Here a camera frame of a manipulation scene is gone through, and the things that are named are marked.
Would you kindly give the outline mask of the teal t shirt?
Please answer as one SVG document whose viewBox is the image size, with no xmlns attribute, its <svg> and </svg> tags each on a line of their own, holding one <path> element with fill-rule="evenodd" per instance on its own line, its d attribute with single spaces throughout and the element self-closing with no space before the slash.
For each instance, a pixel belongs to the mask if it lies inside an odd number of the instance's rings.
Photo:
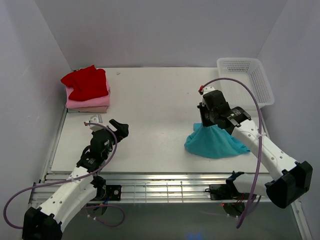
<svg viewBox="0 0 320 240">
<path fill-rule="evenodd" d="M 251 151 L 226 130 L 217 125 L 204 127 L 202 123 L 193 124 L 193 132 L 186 138 L 184 148 L 187 152 L 203 158 L 231 158 Z"/>
</svg>

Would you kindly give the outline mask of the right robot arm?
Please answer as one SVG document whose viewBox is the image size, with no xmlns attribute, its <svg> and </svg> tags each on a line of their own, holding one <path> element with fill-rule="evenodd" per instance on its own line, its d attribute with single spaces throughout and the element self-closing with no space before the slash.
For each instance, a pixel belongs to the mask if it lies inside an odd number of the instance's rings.
<svg viewBox="0 0 320 240">
<path fill-rule="evenodd" d="M 298 162 L 284 153 L 266 135 L 241 107 L 230 108 L 223 93 L 213 87 L 200 91 L 202 102 L 198 109 L 205 129 L 217 126 L 243 143 L 267 169 L 268 176 L 257 179 L 253 193 L 267 197 L 284 209 L 310 189 L 313 168 L 307 162 Z"/>
</svg>

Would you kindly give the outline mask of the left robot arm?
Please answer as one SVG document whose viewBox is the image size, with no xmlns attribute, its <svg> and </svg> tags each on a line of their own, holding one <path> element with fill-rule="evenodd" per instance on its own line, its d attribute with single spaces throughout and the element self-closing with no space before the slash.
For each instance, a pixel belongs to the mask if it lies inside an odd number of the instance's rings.
<svg viewBox="0 0 320 240">
<path fill-rule="evenodd" d="M 92 200 L 104 200 L 109 188 L 99 172 L 115 154 L 118 143 L 129 135 L 129 125 L 111 119 L 115 128 L 104 126 L 98 118 L 84 124 L 91 129 L 90 144 L 66 181 L 39 207 L 30 207 L 24 215 L 22 239 L 60 240 L 68 223 Z"/>
</svg>

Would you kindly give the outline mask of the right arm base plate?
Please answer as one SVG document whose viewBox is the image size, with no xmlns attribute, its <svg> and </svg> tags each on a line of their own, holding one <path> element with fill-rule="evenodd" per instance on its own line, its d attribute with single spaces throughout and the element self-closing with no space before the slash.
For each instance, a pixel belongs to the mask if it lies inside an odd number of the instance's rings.
<svg viewBox="0 0 320 240">
<path fill-rule="evenodd" d="M 231 184 L 210 184 L 204 190 L 209 194 L 211 200 L 247 200 L 249 193 L 239 192 L 234 185 Z"/>
</svg>

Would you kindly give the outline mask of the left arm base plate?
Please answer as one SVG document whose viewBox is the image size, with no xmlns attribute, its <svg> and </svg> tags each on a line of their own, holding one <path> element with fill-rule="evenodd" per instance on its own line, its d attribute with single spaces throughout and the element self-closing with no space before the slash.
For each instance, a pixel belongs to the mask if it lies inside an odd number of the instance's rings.
<svg viewBox="0 0 320 240">
<path fill-rule="evenodd" d="M 121 185 L 104 185 L 97 188 L 96 201 L 120 201 L 122 194 Z"/>
</svg>

